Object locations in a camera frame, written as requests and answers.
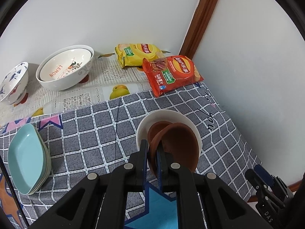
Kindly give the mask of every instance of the blue star pattern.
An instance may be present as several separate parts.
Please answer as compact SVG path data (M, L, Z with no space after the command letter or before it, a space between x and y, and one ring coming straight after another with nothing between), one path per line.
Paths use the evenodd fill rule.
M125 229L178 229L176 198L145 184L145 211L125 221Z

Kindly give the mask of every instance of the lay's logo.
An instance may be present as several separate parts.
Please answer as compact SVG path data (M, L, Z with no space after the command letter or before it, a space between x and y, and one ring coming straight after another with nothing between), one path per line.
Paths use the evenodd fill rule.
M185 74L190 73L190 70L187 68L187 64L185 63L185 61L182 58L175 57L173 59L178 62L183 73L185 73Z
M142 51L144 53L151 53L151 51L149 50L148 44L141 44L142 47Z

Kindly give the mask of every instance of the white plate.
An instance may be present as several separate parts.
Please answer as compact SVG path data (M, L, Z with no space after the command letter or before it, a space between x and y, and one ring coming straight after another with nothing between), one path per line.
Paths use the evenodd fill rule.
M137 142L137 148L140 150L140 144L142 139L147 140L147 134L148 130L150 127L155 124L158 121L169 121L171 123L176 123L180 122L183 124L186 124L187 126L192 129L194 132L196 139L198 141L198 148L199 148L199 155L201 153L201 148L202 148L202 141L201 141L201 136L194 125L194 123L187 118L185 115L178 113L173 110L167 110L167 109L160 109L156 110L153 112L150 112L139 124L138 129L137 129L137 134L136 134L136 142Z
M88 63L91 56L91 52L83 48L61 52L52 57L42 67L40 79L42 81L53 81L66 77Z

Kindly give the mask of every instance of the light blue dish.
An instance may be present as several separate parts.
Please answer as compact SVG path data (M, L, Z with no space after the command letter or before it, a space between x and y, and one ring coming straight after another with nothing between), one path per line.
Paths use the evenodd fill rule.
M25 124L16 133L7 158L16 188L21 194L28 194L46 169L46 153L32 124Z

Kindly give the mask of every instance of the red chip bag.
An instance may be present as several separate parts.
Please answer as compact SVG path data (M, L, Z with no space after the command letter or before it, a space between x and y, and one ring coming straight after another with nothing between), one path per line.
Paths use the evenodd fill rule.
M193 61L182 55L152 61L144 59L143 70L156 97L203 80Z

